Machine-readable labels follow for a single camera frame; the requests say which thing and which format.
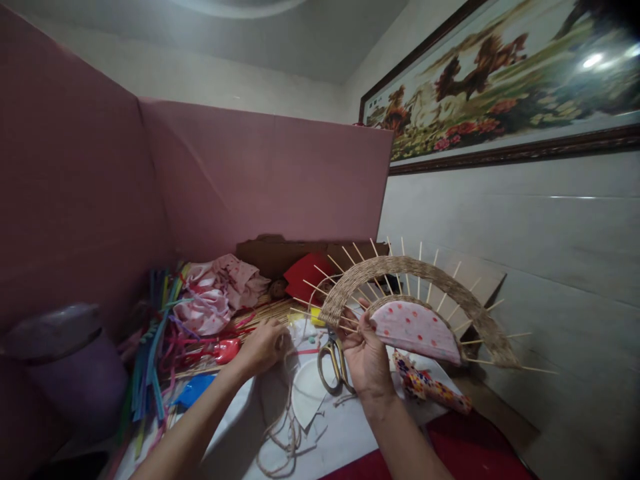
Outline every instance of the trash bin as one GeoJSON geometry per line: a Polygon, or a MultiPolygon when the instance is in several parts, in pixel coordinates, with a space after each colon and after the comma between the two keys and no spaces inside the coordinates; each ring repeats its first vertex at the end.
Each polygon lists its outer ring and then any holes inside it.
{"type": "Polygon", "coordinates": [[[3,346],[81,438],[99,441],[116,432],[127,372],[97,305],[80,303],[24,320],[6,334],[3,346]]]}

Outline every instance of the gold scissors handle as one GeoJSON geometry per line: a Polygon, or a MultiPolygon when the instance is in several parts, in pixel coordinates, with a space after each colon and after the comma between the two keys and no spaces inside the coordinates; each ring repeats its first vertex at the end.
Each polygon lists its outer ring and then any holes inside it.
{"type": "Polygon", "coordinates": [[[345,356],[342,352],[341,346],[334,341],[333,339],[329,339],[329,341],[320,348],[318,352],[318,372],[320,374],[320,380],[322,380],[322,384],[325,386],[326,390],[332,395],[338,395],[340,393],[341,385],[344,384],[345,388],[352,394],[355,394],[355,390],[349,384],[349,380],[347,377],[347,364],[345,362],[345,356]],[[338,350],[338,356],[336,358],[335,350],[338,350]],[[338,380],[336,386],[330,386],[325,380],[324,373],[322,372],[322,358],[324,355],[329,354],[331,356],[331,364],[333,366],[333,372],[335,374],[336,380],[338,380]]]}

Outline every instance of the pink foam board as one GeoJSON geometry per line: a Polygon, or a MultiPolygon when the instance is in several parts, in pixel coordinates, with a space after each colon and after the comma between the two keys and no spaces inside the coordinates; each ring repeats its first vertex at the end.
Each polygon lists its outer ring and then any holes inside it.
{"type": "Polygon", "coordinates": [[[263,233],[377,235],[393,134],[141,99],[181,257],[208,261],[263,233]]]}
{"type": "MultiPolygon", "coordinates": [[[[173,258],[137,98],[1,5],[0,58],[0,334],[77,301],[114,333],[173,258]]],[[[27,478],[69,431],[13,362],[0,392],[0,477],[27,478]]]]}

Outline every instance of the framed painting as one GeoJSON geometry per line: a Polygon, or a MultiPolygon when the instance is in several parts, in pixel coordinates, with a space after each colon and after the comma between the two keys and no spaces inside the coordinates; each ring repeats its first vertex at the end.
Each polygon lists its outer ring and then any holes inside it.
{"type": "Polygon", "coordinates": [[[640,145],[640,40],[607,0],[469,0],[361,99],[390,175],[640,145]]]}

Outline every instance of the hand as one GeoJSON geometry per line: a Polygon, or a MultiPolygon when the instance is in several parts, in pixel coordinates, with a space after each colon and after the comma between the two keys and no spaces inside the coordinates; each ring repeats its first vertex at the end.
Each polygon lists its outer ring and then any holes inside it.
{"type": "MultiPolygon", "coordinates": [[[[359,300],[365,307],[369,302],[359,300]]],[[[354,314],[345,309],[344,316],[355,319],[354,314]]],[[[336,333],[342,342],[342,349],[349,365],[349,372],[363,406],[366,410],[368,403],[388,401],[395,398],[396,392],[389,371],[389,356],[382,340],[373,331],[369,322],[369,312],[360,316],[360,333],[346,335],[338,328],[336,333]]]]}
{"type": "Polygon", "coordinates": [[[242,376],[250,379],[282,360],[290,344],[291,338],[286,326],[280,325],[276,319],[262,320],[229,366],[238,368],[242,376]]]}

